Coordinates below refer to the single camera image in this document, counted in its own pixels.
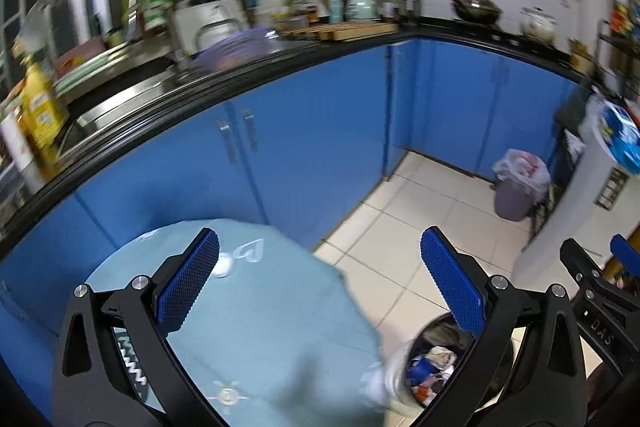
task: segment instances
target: trash bag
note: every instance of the trash bag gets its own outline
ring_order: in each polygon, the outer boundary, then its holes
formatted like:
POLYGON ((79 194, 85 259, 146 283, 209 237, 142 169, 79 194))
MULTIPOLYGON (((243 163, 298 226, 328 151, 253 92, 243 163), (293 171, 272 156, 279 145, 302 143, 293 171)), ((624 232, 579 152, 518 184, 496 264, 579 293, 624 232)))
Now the trash bag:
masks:
POLYGON ((534 154, 517 149, 509 149, 493 169, 499 180, 512 180, 527 187, 534 203, 542 201, 551 183, 545 163, 534 154))

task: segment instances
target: trash can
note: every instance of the trash can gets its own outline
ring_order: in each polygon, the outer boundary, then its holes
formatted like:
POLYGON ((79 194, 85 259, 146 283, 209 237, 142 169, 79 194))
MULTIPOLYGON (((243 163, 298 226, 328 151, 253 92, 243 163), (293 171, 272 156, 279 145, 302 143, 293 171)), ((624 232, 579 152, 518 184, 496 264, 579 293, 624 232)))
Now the trash can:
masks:
POLYGON ((551 183, 540 158, 515 149, 509 149, 494 164, 494 172, 500 180, 495 189, 494 210, 498 217, 509 221, 523 220, 532 205, 542 201, 551 183))
MULTIPOLYGON (((389 408, 402 415, 415 415, 426 409, 431 400, 443 389, 466 350, 473 342, 473 335, 460 329, 451 313, 441 315, 431 321, 417 335, 412 343, 404 344, 389 358, 385 369, 385 386, 390 394, 389 408), (450 352, 452 362, 442 371, 432 375, 428 389, 415 380, 416 359, 422 354, 432 353, 433 348, 450 352)), ((502 361, 491 379, 480 407, 498 396, 502 390, 514 361, 513 343, 509 343, 502 361)))

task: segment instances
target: black countertop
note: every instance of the black countertop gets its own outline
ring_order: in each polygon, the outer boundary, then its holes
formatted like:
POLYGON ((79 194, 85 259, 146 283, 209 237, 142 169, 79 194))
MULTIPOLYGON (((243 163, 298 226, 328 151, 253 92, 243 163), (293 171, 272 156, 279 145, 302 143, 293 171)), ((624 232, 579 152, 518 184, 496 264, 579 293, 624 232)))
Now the black countertop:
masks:
POLYGON ((296 71, 377 46, 413 38, 464 44, 528 62, 580 83, 576 71, 539 55, 514 49, 506 42, 465 37, 451 28, 421 24, 399 32, 352 42, 310 42, 220 73, 191 73, 187 82, 142 110, 131 113, 78 147, 77 159, 36 193, 7 222, 0 239, 0 260, 60 201, 95 173, 147 140, 209 107, 296 71))

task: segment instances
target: white pot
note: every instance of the white pot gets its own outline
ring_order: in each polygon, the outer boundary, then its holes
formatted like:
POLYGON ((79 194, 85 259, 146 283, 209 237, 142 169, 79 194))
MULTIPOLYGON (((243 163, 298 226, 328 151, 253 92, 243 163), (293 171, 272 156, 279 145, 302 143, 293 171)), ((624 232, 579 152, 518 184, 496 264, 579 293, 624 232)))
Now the white pot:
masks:
POLYGON ((556 38, 556 20, 540 8, 524 8, 523 35, 541 42, 553 42, 556 38))

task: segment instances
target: yellow bottle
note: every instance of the yellow bottle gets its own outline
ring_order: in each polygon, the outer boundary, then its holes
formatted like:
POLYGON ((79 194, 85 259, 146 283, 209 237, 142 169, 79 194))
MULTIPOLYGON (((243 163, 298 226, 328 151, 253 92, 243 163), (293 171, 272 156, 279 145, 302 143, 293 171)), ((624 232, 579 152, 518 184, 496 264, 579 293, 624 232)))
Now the yellow bottle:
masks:
POLYGON ((24 87, 20 94, 22 110, 31 128, 31 134, 39 150, 49 148, 66 121, 66 111, 53 95, 50 78, 40 65, 32 62, 31 55, 22 64, 28 64, 24 87))

